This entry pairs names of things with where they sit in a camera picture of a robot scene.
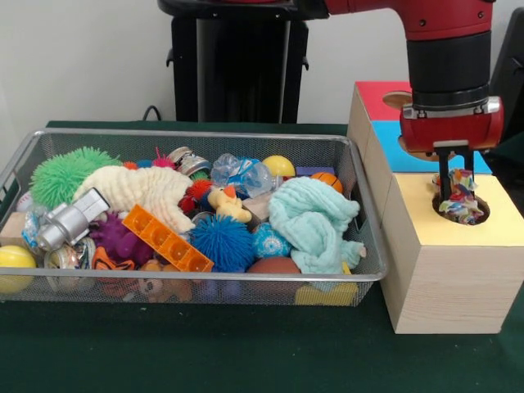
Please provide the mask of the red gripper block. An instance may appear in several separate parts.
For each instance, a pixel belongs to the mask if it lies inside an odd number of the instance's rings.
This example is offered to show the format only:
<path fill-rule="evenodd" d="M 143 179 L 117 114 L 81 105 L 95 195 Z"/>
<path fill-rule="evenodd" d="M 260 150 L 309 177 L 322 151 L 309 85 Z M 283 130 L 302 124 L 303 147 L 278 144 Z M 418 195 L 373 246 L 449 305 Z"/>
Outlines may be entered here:
<path fill-rule="evenodd" d="M 407 118 L 400 115 L 401 134 L 410 152 L 433 152 L 437 145 L 468 146 L 471 150 L 495 147 L 502 136 L 504 109 L 488 114 L 465 115 L 448 118 Z M 449 151 L 438 150 L 440 200 L 450 197 Z M 466 149 L 463 154 L 464 169 L 474 180 L 474 152 Z"/>

